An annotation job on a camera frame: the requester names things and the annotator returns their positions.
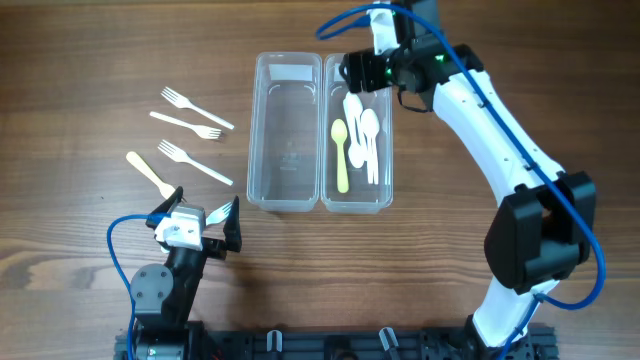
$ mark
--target wooden table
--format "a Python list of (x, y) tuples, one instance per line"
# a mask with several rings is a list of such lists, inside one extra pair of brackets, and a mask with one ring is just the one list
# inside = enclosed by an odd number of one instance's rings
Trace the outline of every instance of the wooden table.
[[(377, 216), (332, 214), (321, 202), (311, 213), (272, 214), (246, 200), (256, 56), (368, 47), (367, 31), (313, 37), (356, 3), (43, 2), (0, 8), (0, 359), (112, 356), (130, 309), (105, 231), (162, 201), (125, 161), (130, 150), (209, 210), (241, 197), (243, 251), (209, 262), (192, 312), (211, 329), (461, 325), (480, 304), (491, 277), (483, 239), (496, 204), (460, 140), (434, 115), (394, 104), (395, 198)], [(556, 327), (562, 359), (640, 357), (638, 7), (440, 2), (451, 41), (473, 46), (531, 137), (597, 184), (605, 291), (586, 310), (545, 305), (534, 318)], [(233, 122), (227, 141), (194, 141), (188, 130), (151, 119), (155, 110), (207, 124), (164, 101), (167, 85)], [(234, 185), (169, 161), (156, 149), (163, 138)], [(122, 225), (114, 241), (129, 276), (164, 261), (140, 223)], [(592, 257), (554, 295), (584, 297), (595, 274)]]

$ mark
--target plastic spoon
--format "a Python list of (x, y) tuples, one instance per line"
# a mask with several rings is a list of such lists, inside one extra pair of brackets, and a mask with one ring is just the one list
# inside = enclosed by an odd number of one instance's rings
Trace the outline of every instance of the plastic spoon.
[(347, 164), (344, 160), (344, 142), (347, 140), (347, 126), (342, 119), (336, 119), (331, 125), (331, 138), (338, 147), (338, 191), (349, 191), (349, 179), (347, 178)]
[(351, 165), (356, 169), (360, 169), (362, 165), (364, 165), (364, 161), (367, 157), (367, 145), (365, 143), (359, 143), (358, 131), (356, 130), (356, 121), (357, 119), (360, 119), (360, 114), (362, 113), (362, 103), (357, 95), (349, 92), (342, 101), (342, 107), (344, 108), (344, 114), (347, 117), (349, 139), (351, 139), (351, 145), (349, 146), (347, 155), (349, 155)]
[(362, 131), (367, 135), (369, 144), (369, 160), (367, 169), (371, 167), (372, 177), (369, 183), (378, 184), (378, 149), (376, 148), (376, 136), (380, 132), (380, 122), (375, 111), (367, 109), (361, 116)]

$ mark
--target fork handle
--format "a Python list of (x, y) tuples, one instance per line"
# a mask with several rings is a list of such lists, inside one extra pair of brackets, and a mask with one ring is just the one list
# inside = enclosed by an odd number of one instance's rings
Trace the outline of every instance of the fork handle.
[(209, 119), (217, 122), (218, 124), (226, 127), (227, 129), (233, 130), (233, 124), (230, 123), (230, 122), (228, 122), (228, 121), (226, 121), (226, 120), (224, 120), (224, 119), (222, 119), (222, 118), (220, 118), (218, 116), (215, 116), (215, 115), (213, 115), (212, 113), (210, 113), (210, 112), (208, 112), (206, 110), (202, 110), (202, 109), (200, 109), (199, 107), (197, 107), (197, 106), (195, 106), (193, 104), (191, 104), (191, 109), (199, 112), (201, 115), (208, 117)]
[(200, 171), (202, 171), (203, 173), (211, 176), (212, 178), (220, 180), (220, 181), (222, 181), (223, 183), (225, 183), (225, 184), (227, 184), (229, 186), (231, 186), (233, 184), (233, 180), (231, 180), (228, 177), (220, 174), (217, 171), (209, 169), (208, 167), (200, 164), (199, 162), (197, 162), (197, 161), (195, 161), (193, 159), (190, 159), (189, 164), (191, 164), (191, 165), (195, 166), (196, 168), (200, 169)]
[(189, 124), (188, 122), (184, 122), (182, 120), (178, 120), (176, 118), (172, 118), (171, 116), (162, 115), (162, 114), (157, 113), (155, 111), (150, 112), (149, 116), (154, 117), (154, 118), (156, 118), (158, 120), (166, 121), (168, 123), (172, 123), (172, 124), (179, 125), (179, 126), (184, 126), (184, 127), (189, 128), (191, 130), (194, 130), (193, 129), (193, 125)]
[(133, 165), (142, 175), (146, 176), (151, 182), (153, 182), (158, 188), (164, 185), (164, 181), (160, 179), (153, 169), (147, 164), (135, 151), (129, 151), (127, 153), (127, 161)]

